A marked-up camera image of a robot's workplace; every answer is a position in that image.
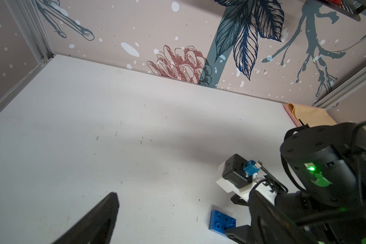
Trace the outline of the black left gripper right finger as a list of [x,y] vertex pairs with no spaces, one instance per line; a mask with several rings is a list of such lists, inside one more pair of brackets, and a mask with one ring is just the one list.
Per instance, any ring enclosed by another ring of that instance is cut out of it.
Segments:
[[238,244],[316,244],[317,240],[301,230],[257,190],[250,193],[248,207],[251,224],[225,231]]

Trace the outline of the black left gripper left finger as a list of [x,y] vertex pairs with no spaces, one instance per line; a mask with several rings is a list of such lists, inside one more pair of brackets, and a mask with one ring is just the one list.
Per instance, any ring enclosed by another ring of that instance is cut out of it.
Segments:
[[108,244],[111,241],[119,212],[117,193],[111,192],[72,228],[58,238],[56,244]]

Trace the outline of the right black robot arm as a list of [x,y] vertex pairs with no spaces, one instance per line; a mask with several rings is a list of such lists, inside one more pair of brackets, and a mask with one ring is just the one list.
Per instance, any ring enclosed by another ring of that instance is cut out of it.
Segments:
[[280,154],[297,192],[274,202],[290,219],[366,204],[366,121],[291,129]]

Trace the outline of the blue lego brick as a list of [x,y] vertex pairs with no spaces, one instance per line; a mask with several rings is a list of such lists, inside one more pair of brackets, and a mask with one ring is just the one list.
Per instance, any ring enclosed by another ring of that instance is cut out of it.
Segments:
[[210,213],[208,229],[217,234],[225,236],[225,232],[236,227],[236,219],[222,212],[213,210]]

